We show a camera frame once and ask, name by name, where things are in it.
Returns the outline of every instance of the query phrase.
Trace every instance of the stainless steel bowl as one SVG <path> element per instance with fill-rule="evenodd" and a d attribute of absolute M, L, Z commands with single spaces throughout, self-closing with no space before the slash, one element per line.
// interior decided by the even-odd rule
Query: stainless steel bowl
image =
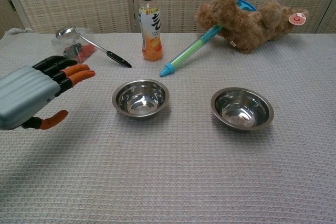
<path fill-rule="evenodd" d="M 114 92 L 112 104 L 117 111 L 133 118 L 144 118 L 158 113 L 168 103 L 169 92 L 155 80 L 124 83 Z"/>
<path fill-rule="evenodd" d="M 232 130 L 260 130 L 273 120 L 271 104 L 260 94 L 243 88 L 226 88 L 211 99 L 215 115 Z"/>

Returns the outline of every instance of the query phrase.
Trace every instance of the robotic hand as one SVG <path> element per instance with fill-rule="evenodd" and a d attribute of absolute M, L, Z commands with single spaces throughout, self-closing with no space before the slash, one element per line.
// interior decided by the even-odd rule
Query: robotic hand
<path fill-rule="evenodd" d="M 25 129 L 46 130 L 61 122 L 68 111 L 61 110 L 48 119 L 33 115 L 78 82 L 95 75 L 88 65 L 76 64 L 75 60 L 63 56 L 51 56 L 1 78 L 0 130 L 11 130 L 20 125 Z"/>

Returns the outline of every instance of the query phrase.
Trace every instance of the orange juice bottle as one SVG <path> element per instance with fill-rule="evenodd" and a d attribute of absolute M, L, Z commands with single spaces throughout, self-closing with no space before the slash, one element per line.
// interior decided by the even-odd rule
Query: orange juice bottle
<path fill-rule="evenodd" d="M 142 0 L 139 8 L 139 23 L 142 33 L 142 54 L 145 60 L 162 58 L 160 41 L 161 15 L 154 0 Z"/>

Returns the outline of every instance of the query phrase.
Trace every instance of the orange fingertip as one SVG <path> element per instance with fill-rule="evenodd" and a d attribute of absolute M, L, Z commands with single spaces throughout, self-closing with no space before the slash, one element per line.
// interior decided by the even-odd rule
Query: orange fingertip
<path fill-rule="evenodd" d="M 93 70 L 85 70 L 85 71 L 80 71 L 78 73 L 75 73 L 72 76 L 69 76 L 69 79 L 72 82 L 72 86 L 74 86 L 80 81 L 84 81 L 88 78 L 93 77 L 95 74 L 96 73 Z"/>
<path fill-rule="evenodd" d="M 51 127 L 54 127 L 55 125 L 59 124 L 64 118 L 66 118 L 67 115 L 68 115 L 68 111 L 61 110 L 50 118 L 42 119 L 42 124 L 39 129 L 47 130 Z"/>
<path fill-rule="evenodd" d="M 78 64 L 78 65 L 68 67 L 68 68 L 66 68 L 62 71 L 69 77 L 69 76 L 72 76 L 75 73 L 78 73 L 78 72 L 83 71 L 83 70 L 89 70 L 89 69 L 90 69 L 89 66 L 86 65 L 86 64 Z"/>

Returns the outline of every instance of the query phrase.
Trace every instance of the brown teddy bear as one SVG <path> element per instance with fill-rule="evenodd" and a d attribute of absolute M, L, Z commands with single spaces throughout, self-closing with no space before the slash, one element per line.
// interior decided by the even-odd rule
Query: brown teddy bear
<path fill-rule="evenodd" d="M 285 7 L 276 0 L 269 0 L 256 12 L 241 10 L 236 2 L 212 0 L 210 4 L 203 4 L 196 12 L 196 21 L 206 30 L 216 24 L 223 25 L 219 35 L 245 54 L 268 40 L 278 39 L 291 32 L 294 24 L 301 25 L 306 20 L 305 16 L 308 16 L 306 9 Z"/>

